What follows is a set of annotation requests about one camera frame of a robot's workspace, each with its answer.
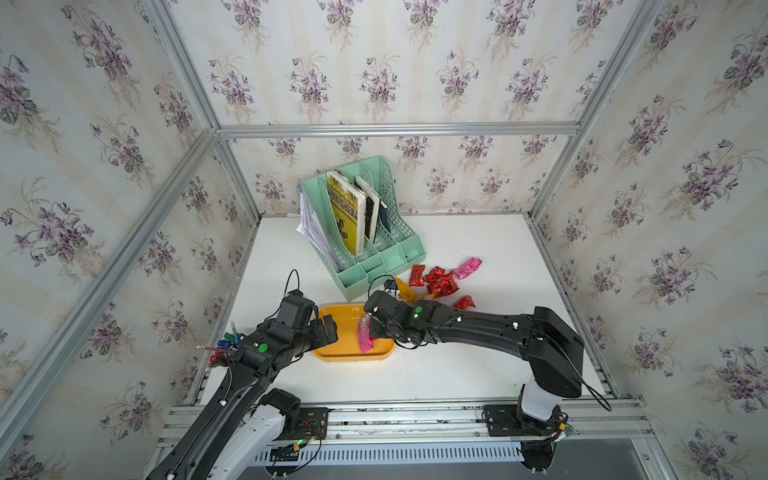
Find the yellow tea bag packet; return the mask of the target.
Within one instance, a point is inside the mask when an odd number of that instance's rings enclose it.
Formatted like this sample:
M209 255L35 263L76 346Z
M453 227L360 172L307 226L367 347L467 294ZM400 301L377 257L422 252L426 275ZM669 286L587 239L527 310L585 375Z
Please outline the yellow tea bag packet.
M413 304L414 302L418 301L420 296L413 290L413 288L404 282L400 278L395 278L396 287L397 287L397 297L407 303L407 304Z

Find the red foil tea bag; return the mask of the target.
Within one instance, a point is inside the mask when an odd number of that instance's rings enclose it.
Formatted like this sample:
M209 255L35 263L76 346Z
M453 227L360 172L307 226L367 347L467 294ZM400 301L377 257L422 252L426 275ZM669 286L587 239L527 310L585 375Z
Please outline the red foil tea bag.
M459 290L452 272L441 267L434 267L423 277L423 280L427 286L427 296L430 299L451 296Z
M425 285L425 280L424 280L425 269L426 269L425 265L414 265L411 268L410 277L409 277L410 287L423 287Z
M466 295L456 300L453 304L453 307L458 310L468 310L475 308L476 304L470 295Z

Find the pink tea bag packet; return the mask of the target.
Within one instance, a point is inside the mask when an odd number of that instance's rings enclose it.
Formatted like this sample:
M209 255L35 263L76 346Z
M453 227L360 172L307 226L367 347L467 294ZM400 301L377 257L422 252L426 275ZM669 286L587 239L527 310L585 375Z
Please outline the pink tea bag packet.
M364 314L358 322L357 339L362 354L375 348L375 339L371 336L371 316L369 314Z
M477 257L471 257L459 267L452 270L452 275L458 280L465 280L479 270L482 260Z

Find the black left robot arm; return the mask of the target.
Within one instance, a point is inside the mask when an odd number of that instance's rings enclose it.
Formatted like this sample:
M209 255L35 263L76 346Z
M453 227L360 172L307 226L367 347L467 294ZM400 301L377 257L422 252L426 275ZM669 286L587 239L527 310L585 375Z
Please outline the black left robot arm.
M303 354L338 341L333 317L299 290L237 344L234 361L197 419L149 479L236 479L286 422L298 421L300 400L270 385Z

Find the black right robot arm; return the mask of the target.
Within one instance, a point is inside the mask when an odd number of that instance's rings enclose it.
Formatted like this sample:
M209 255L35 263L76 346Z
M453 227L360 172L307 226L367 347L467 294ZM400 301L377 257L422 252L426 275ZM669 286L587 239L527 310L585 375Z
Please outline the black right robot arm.
M551 418L564 399L583 390L585 344L582 337L550 308L527 314L462 310L434 300L409 305L384 291L364 304L375 338L421 348L460 343L500 351L528 362L530 380L519 397L522 415L540 422Z

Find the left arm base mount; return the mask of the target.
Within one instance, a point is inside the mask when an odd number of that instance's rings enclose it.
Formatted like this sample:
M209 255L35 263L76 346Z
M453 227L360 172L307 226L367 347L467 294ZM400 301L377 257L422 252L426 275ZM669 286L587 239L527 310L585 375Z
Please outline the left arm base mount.
M269 462L300 462L300 453L305 447L312 441L320 443L327 436L330 413L327 407L303 406L296 395L277 388L267 392L257 405L277 410L284 420L277 439L289 441L289 444L271 450Z

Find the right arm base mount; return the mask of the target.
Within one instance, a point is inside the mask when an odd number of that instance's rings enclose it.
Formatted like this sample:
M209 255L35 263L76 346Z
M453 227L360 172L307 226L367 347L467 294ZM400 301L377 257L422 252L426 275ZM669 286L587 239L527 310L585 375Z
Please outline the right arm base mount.
M481 414L490 437L532 437L519 440L522 465L532 473L546 474L556 443L566 437L569 416L555 406L547 420L523 412L520 404L486 405Z

